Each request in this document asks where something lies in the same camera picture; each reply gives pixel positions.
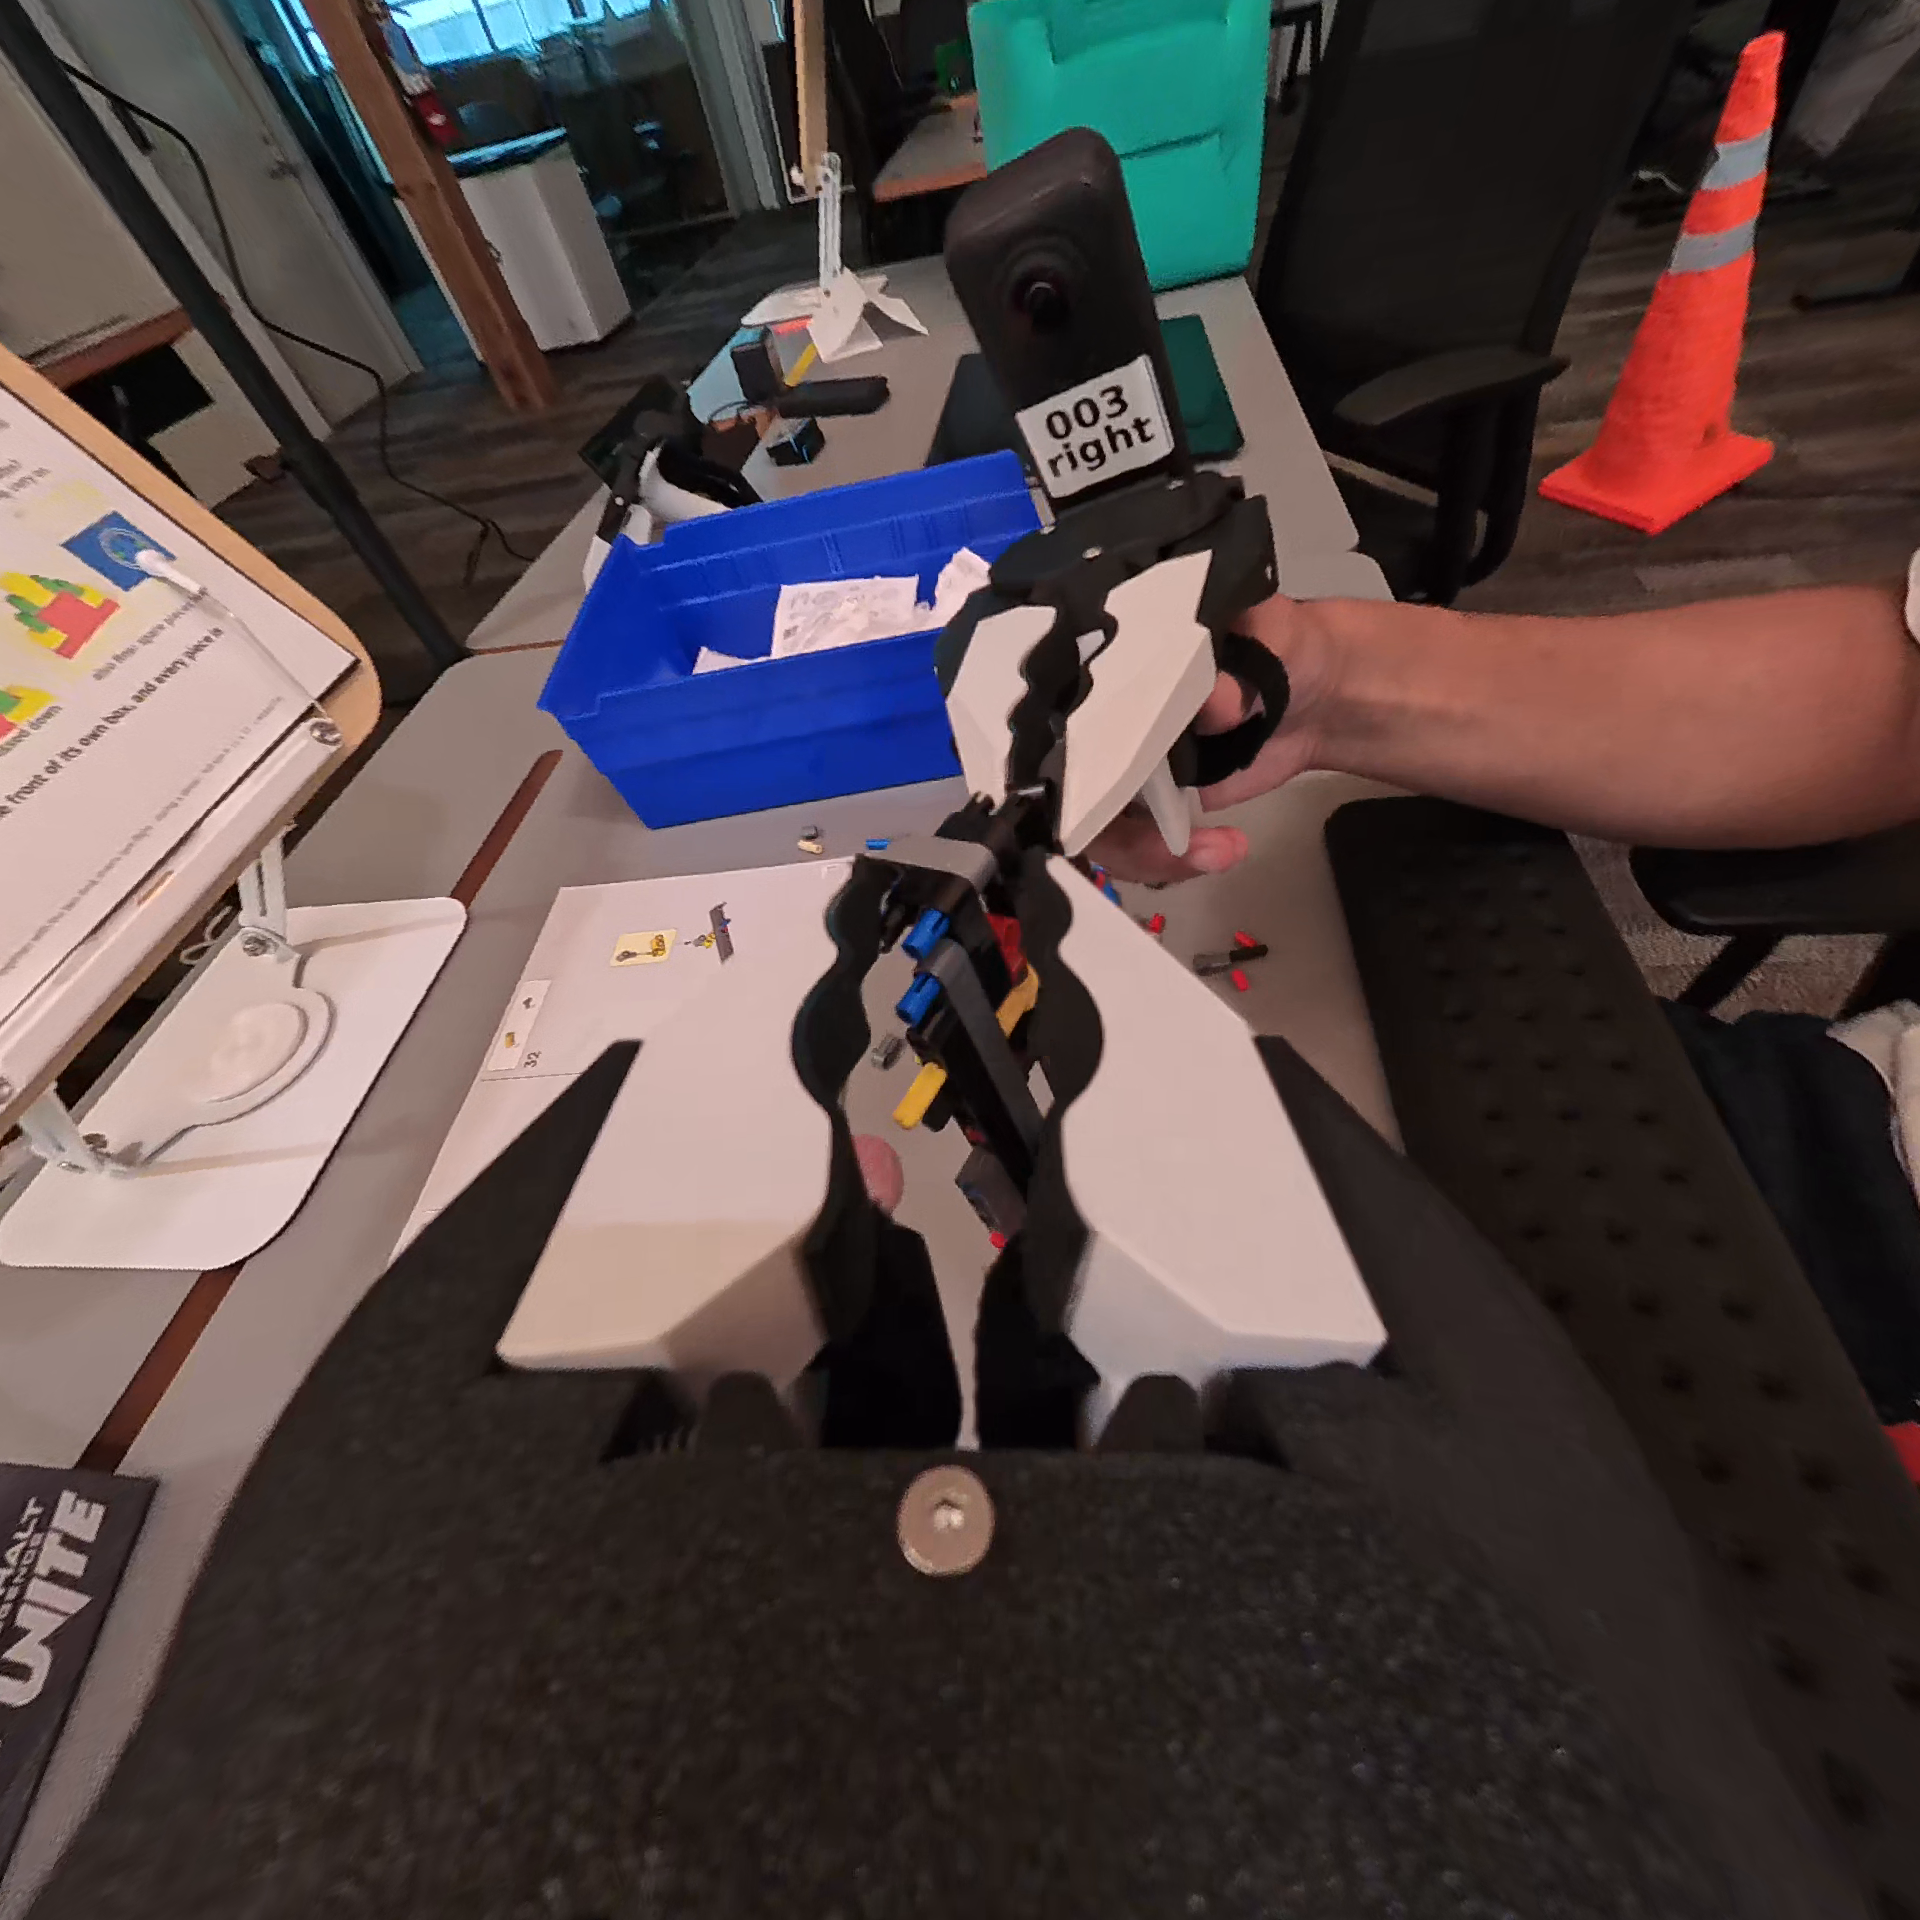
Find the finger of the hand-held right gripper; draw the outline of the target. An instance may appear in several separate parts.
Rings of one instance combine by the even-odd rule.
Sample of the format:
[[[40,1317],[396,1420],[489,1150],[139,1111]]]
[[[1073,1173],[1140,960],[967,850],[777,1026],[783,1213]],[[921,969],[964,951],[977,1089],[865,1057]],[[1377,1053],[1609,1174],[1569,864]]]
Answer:
[[[1194,794],[1172,748],[1216,682],[1212,631],[1199,617],[1212,554],[1161,559],[1108,591],[1116,633],[1094,657],[1091,688],[1066,719],[1062,848],[1091,850],[1144,800],[1172,855],[1194,839]]]
[[[1074,670],[1054,639],[1062,621],[1049,600],[970,598],[945,626],[946,719],[974,800],[1009,802],[1066,742]]]

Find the lego instruction booklet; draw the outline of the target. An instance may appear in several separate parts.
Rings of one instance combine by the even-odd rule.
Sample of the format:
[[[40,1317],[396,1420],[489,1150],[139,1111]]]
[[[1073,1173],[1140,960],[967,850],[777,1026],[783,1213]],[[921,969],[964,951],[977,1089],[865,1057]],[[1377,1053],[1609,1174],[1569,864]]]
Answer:
[[[747,972],[777,932],[820,922],[850,855],[561,889],[497,1018],[392,1258],[610,1044]]]

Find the partly built lego chassis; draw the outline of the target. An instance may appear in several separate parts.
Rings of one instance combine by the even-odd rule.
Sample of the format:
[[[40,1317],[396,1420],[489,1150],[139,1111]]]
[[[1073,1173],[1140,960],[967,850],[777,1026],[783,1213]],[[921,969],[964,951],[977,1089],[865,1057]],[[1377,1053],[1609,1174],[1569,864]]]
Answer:
[[[1024,954],[1016,889],[1028,850],[1058,822],[1049,784],[1009,802],[970,800],[938,831],[897,833],[883,855],[855,855],[881,885],[881,951],[912,960],[897,1004],[920,1078],[897,1105],[904,1128],[953,1127],[967,1141],[955,1186],[995,1246],[1020,1233],[1042,1111],[1024,1024],[1041,975]]]

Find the person's right forearm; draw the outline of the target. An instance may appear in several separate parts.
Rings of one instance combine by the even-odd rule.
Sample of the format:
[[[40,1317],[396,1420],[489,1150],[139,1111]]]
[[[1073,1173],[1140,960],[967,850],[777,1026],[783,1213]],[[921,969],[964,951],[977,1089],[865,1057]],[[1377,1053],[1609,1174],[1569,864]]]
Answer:
[[[1313,766],[1639,848],[1913,825],[1918,653],[1891,586],[1625,614],[1329,614]]]

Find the lego set box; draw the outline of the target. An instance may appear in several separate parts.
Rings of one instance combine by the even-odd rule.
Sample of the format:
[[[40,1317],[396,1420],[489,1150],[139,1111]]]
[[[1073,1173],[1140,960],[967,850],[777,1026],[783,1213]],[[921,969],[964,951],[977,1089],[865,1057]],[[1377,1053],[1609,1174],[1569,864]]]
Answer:
[[[2,1861],[9,1862],[158,1481],[2,1468]]]

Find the person's right hand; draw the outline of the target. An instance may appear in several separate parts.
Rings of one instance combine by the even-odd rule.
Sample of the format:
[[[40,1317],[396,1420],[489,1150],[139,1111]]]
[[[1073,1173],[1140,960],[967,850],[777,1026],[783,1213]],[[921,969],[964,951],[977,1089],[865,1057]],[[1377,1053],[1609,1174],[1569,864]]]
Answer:
[[[1276,593],[1238,614],[1232,631],[1258,642],[1284,670],[1282,719],[1249,767],[1202,793],[1204,818],[1191,828],[1187,853],[1172,853],[1164,829],[1146,804],[1137,802],[1094,840],[1088,853],[1079,855],[1079,864],[1088,871],[1100,866],[1116,880],[1148,887],[1231,872],[1239,866],[1251,853],[1249,831],[1235,822],[1218,822],[1218,813],[1274,793],[1314,767],[1336,714],[1342,647],[1354,614],[1367,617],[1380,609],[1380,602],[1370,600]]]

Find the clear plastic bag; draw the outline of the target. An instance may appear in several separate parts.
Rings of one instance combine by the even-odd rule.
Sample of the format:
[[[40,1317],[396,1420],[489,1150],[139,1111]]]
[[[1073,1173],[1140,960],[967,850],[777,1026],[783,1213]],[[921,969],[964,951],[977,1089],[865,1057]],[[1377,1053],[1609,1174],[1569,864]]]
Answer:
[[[683,670],[697,676],[934,636],[962,609],[971,591],[987,586],[991,578],[991,562],[961,545],[930,584],[908,572],[705,593],[676,614],[673,648]]]

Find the dark green folder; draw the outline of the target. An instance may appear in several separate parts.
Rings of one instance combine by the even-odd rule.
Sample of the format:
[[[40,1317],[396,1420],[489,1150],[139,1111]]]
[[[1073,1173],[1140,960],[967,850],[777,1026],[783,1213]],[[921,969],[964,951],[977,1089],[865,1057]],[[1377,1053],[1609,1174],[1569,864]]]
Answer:
[[[1227,461],[1242,453],[1243,434],[1204,320],[1166,317],[1161,338],[1191,457],[1199,463]]]

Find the teal carry bag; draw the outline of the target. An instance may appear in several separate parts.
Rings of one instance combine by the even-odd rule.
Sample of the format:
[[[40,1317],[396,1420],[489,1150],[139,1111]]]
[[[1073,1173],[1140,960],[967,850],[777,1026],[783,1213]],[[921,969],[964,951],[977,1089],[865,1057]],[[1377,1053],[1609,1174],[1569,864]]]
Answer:
[[[967,12],[984,159],[1071,128],[1121,159],[1156,292],[1243,273],[1264,158],[1266,2],[979,2]]]

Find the wooden board desk stand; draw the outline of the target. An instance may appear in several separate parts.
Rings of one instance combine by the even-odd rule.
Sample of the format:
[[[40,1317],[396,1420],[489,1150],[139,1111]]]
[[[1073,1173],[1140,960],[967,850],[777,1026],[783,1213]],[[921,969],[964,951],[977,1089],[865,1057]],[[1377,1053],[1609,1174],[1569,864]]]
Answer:
[[[839,366],[926,322],[890,288],[881,260],[881,167],[926,100],[904,85],[872,5],[787,2],[777,9],[784,77],[776,94],[790,198],[814,221],[812,280],[767,294],[750,325],[802,325],[814,354]]]

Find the blue plastic bin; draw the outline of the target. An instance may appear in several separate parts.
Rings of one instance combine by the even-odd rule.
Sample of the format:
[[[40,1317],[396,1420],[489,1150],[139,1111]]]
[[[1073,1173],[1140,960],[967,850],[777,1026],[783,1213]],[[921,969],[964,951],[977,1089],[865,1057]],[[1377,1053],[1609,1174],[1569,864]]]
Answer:
[[[959,550],[995,559],[1039,527],[1023,461],[995,449],[622,537],[540,706],[656,829],[959,777],[939,626],[776,656],[779,589],[926,589]]]

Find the black mesh office chair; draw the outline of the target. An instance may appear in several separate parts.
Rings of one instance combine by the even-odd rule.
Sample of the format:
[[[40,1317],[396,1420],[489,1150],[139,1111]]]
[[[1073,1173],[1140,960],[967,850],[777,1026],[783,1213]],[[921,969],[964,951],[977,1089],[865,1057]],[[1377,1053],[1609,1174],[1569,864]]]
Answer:
[[[1676,2],[1336,9],[1255,301],[1402,600],[1447,608],[1513,548],[1574,280],[1689,20]]]

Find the black dotted floor mat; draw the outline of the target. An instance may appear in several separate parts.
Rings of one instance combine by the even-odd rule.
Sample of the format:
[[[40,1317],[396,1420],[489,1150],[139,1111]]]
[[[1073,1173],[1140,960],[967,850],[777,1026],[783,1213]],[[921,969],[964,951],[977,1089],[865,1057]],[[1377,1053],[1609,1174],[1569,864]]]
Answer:
[[[1327,848],[1408,1156],[1632,1430],[1866,1910],[1915,1916],[1915,1487],[1587,868],[1439,800]]]

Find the white cabinet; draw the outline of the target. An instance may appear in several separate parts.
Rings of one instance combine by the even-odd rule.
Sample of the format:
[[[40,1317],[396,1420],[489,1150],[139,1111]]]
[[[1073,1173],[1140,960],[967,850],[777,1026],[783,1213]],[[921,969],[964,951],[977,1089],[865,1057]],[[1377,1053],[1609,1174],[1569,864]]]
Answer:
[[[600,345],[633,317],[563,128],[450,154],[474,218],[542,352]]]

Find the orange traffic cone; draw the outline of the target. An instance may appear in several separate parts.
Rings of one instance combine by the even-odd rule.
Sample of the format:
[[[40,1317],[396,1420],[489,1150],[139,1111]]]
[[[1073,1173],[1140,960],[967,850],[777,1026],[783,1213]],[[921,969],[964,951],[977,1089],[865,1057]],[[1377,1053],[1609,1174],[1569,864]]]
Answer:
[[[1742,50],[1599,439],[1540,480],[1540,497],[1656,537],[1772,458],[1767,439],[1735,430],[1732,406],[1783,54],[1783,32]]]

